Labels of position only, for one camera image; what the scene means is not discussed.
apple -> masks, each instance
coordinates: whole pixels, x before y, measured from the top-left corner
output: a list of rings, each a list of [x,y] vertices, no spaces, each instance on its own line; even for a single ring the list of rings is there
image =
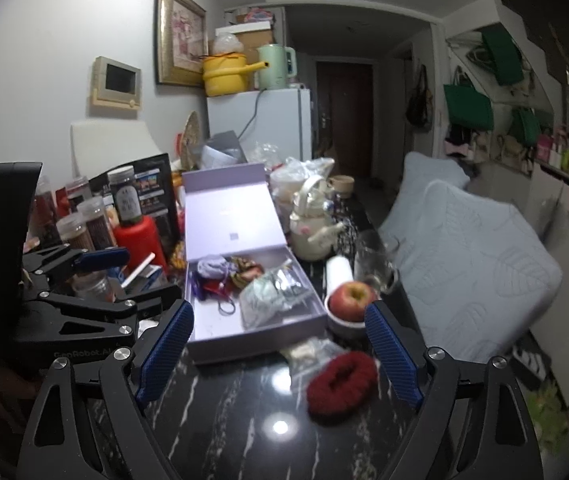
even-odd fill
[[[377,300],[375,290],[363,282],[346,282],[329,298],[329,310],[343,321],[363,322],[365,308]]]

open box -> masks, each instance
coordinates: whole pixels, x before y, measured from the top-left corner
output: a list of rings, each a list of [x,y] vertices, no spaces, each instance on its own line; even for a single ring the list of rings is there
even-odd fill
[[[186,196],[186,284],[184,298],[194,307],[194,331],[187,348],[196,364],[229,361],[277,351],[326,327],[322,301],[287,247],[263,164],[238,164],[183,174]],[[245,256],[265,270],[290,259],[293,273],[313,293],[291,310],[259,328],[246,330],[237,296],[235,312],[223,316],[218,300],[199,301],[192,293],[190,274],[200,258],[210,254]]]

refrigerator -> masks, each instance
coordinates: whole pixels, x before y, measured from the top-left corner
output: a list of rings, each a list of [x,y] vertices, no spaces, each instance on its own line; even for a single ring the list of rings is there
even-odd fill
[[[256,142],[273,144],[284,161],[288,156],[311,159],[311,97],[308,89],[286,88],[241,92],[207,98],[212,136],[233,130],[245,153]],[[256,118],[240,136],[249,120]]]

brown door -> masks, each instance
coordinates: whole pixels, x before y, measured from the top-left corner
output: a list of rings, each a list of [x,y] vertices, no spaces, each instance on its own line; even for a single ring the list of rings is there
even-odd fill
[[[371,65],[319,62],[317,77],[321,148],[333,147],[340,173],[371,176]]]

painting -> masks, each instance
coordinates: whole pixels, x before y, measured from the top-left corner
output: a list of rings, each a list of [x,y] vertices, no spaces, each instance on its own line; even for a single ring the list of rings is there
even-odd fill
[[[156,1],[156,81],[202,86],[207,54],[205,10],[193,0]]]

